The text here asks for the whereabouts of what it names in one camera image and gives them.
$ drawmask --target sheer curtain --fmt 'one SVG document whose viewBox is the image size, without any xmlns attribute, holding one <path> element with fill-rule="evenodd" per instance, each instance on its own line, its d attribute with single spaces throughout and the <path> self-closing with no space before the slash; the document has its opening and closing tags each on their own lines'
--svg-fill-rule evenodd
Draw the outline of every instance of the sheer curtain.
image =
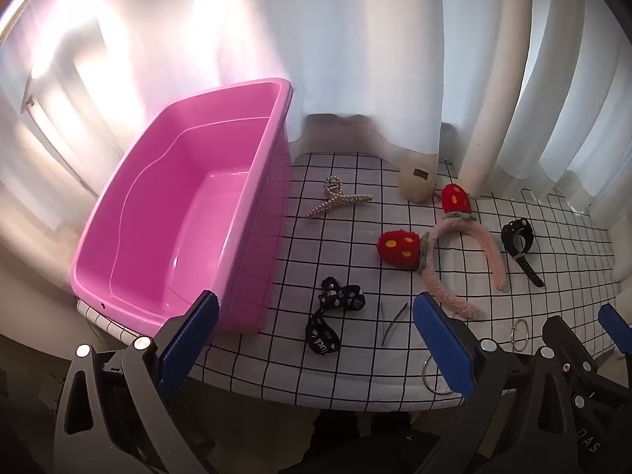
<svg viewBox="0 0 632 474">
<path fill-rule="evenodd" d="M 613 233 L 632 222 L 632 47 L 604 0 L 30 0 L 0 69 L 0 239 L 60 286 L 153 116 L 261 77 L 295 87 L 294 156 L 441 154 L 474 196 L 557 188 Z M 320 114 L 371 125 L 304 126 Z"/>
</svg>

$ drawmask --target blue gripper pad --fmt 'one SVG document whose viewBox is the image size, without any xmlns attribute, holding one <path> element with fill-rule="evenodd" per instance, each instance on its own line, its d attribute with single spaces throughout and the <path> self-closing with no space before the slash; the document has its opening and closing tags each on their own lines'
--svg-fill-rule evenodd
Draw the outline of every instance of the blue gripper pad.
<svg viewBox="0 0 632 474">
<path fill-rule="evenodd" d="M 413 322 L 450 389 L 469 399 L 474 390 L 472 361 L 424 294 L 413 303 Z"/>
<path fill-rule="evenodd" d="M 610 303 L 599 309 L 599 324 L 623 354 L 632 353 L 632 329 Z"/>
<path fill-rule="evenodd" d="M 167 398 L 179 391 L 217 324 L 219 303 L 211 291 L 204 291 L 195 309 L 165 347 L 158 361 L 157 389 Z"/>
</svg>

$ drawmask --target black ribbon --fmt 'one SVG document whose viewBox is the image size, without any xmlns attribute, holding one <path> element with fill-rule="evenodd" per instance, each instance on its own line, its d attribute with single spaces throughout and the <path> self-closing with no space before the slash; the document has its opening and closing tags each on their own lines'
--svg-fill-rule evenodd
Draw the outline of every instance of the black ribbon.
<svg viewBox="0 0 632 474">
<path fill-rule="evenodd" d="M 525 241 L 522 251 L 518 251 L 516 245 L 514 244 L 516 235 L 520 235 Z M 516 260 L 516 263 L 533 282 L 533 285 L 536 287 L 544 287 L 544 282 L 535 273 L 525 258 L 525 255 L 529 252 L 531 246 L 533 246 L 534 238 L 535 234 L 533 234 L 533 228 L 529 221 L 527 221 L 524 217 L 508 222 L 502 227 L 502 231 L 500 232 L 500 240 L 502 240 L 502 243 L 505 246 L 505 251 L 511 255 L 511 258 Z"/>
<path fill-rule="evenodd" d="M 323 319 L 325 310 L 342 308 L 350 312 L 362 310 L 367 303 L 359 285 L 340 286 L 333 276 L 321 283 L 322 294 L 318 295 L 320 308 L 310 316 L 305 326 L 305 341 L 316 354 L 336 353 L 340 350 L 340 337 Z"/>
</svg>

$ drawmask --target table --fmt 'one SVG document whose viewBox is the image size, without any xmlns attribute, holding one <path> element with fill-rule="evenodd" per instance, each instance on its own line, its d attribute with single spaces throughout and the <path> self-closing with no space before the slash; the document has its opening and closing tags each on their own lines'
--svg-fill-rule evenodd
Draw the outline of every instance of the table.
<svg viewBox="0 0 632 474">
<path fill-rule="evenodd" d="M 345 194 L 371 194 L 372 203 L 305 219 L 302 216 L 324 199 L 322 184 L 330 175 L 341 178 Z M 293 176 L 265 329 L 255 335 L 220 333 L 204 347 L 191 376 L 233 392 L 316 408 L 413 411 L 459 404 L 459 394 L 433 394 L 421 379 L 429 352 L 410 320 L 412 299 L 425 290 L 420 276 L 382 265 L 375 249 L 384 231 L 408 229 L 421 235 L 443 217 L 439 194 L 456 181 L 453 166 L 440 161 L 434 198 L 423 205 L 402 199 L 397 170 L 373 156 L 308 154 L 297 159 Z M 560 315 L 589 353 L 597 356 L 612 347 L 597 321 L 598 309 L 604 303 L 614 306 L 621 290 L 612 281 L 610 236 L 587 215 L 573 211 L 560 194 L 538 201 L 527 188 L 521 193 L 519 200 L 492 194 L 472 199 L 475 215 L 505 257 L 509 290 L 501 293 L 494 288 L 485 254 L 468 235 L 440 240 L 435 249 L 437 272 L 455 294 L 485 312 L 484 319 L 467 322 L 478 338 L 492 337 L 511 351 L 512 328 L 525 319 L 530 332 L 525 352 L 533 353 L 543 345 L 542 326 L 548 316 Z M 500 241 L 501 227 L 523 216 L 536 235 L 527 258 L 545 282 L 542 289 L 529 283 Z M 325 314 L 342 348 L 338 354 L 320 356 L 303 338 L 308 316 L 318 308 L 320 282 L 327 276 L 343 284 L 359 284 L 367 304 L 359 312 Z M 405 304 L 382 345 L 384 332 Z M 127 344 L 138 336 L 83 301 L 77 308 Z M 516 346 L 522 348 L 523 324 L 516 326 L 515 334 Z M 448 389 L 432 359 L 426 381 L 438 392 Z"/>
</svg>

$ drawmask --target pink plastic bin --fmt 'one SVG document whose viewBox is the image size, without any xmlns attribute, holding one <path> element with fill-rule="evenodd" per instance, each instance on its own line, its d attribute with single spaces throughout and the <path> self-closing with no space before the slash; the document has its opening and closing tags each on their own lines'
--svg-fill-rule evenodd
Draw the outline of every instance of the pink plastic bin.
<svg viewBox="0 0 632 474">
<path fill-rule="evenodd" d="M 258 80 L 170 104 L 101 194 L 73 261 L 78 297 L 153 336 L 204 289 L 219 329 L 266 318 L 291 163 L 290 83 Z"/>
</svg>

